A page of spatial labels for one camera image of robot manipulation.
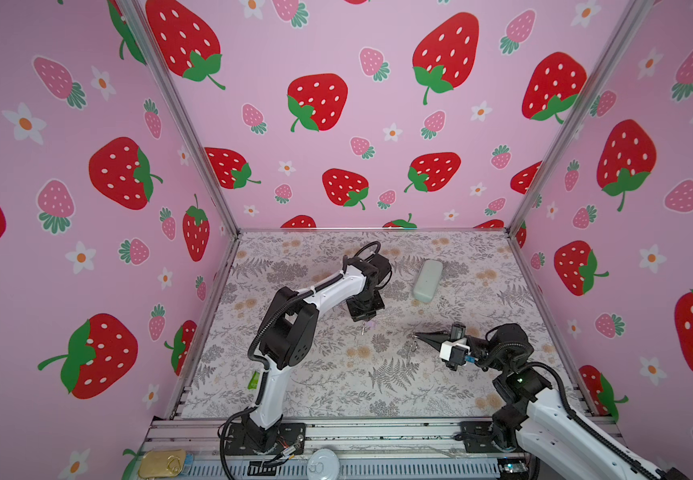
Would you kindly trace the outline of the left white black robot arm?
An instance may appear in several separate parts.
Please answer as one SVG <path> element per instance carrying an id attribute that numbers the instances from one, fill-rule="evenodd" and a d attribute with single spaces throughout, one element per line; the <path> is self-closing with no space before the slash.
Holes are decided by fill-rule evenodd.
<path id="1" fill-rule="evenodd" d="M 294 368 L 314 345 L 318 320 L 344 303 L 354 322 L 369 322 L 385 308 L 381 291 L 392 278 L 390 260 L 373 241 L 352 256 L 326 280 L 300 290 L 280 288 L 248 348 L 248 359 L 262 365 L 254 403 L 228 418 L 218 430 L 220 456 L 228 454 L 230 428 L 236 420 L 250 451 L 270 451 L 282 428 L 284 400 Z"/>

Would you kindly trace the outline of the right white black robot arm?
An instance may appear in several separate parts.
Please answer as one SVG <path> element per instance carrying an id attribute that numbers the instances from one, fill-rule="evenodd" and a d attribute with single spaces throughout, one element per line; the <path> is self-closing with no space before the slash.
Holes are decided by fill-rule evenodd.
<path id="1" fill-rule="evenodd" d="M 552 367 L 531 359 L 524 329 L 507 323 L 485 338 L 467 334 L 462 323 L 446 331 L 417 332 L 452 371 L 468 363 L 500 375 L 493 384 L 505 405 L 492 415 L 488 442 L 502 451 L 522 449 L 567 479 L 684 479 L 618 444 L 572 408 L 565 384 Z"/>

